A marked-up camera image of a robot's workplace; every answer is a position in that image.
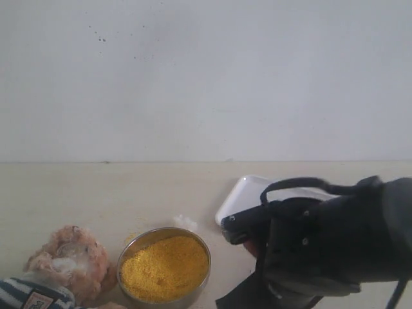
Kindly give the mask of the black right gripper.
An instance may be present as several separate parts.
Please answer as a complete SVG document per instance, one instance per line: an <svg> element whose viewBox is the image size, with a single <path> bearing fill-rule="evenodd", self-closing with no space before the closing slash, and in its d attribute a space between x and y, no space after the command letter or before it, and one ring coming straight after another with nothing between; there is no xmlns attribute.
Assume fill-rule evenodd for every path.
<svg viewBox="0 0 412 309"><path fill-rule="evenodd" d="M250 243L256 267L218 308L313 308L391 280L391 236L377 197L290 198L227 216L225 239Z"/></svg>

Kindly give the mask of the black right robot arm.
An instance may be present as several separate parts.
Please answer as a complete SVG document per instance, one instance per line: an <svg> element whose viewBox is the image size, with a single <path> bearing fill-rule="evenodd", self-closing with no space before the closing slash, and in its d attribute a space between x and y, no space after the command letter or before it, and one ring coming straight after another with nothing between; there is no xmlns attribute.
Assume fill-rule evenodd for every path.
<svg viewBox="0 0 412 309"><path fill-rule="evenodd" d="M256 267L216 301L218 308L313 308L325 297L359 293L363 283L411 281L411 179L378 176L355 185L320 178L271 183L260 204L222 219L225 239L251 243Z"/></svg>

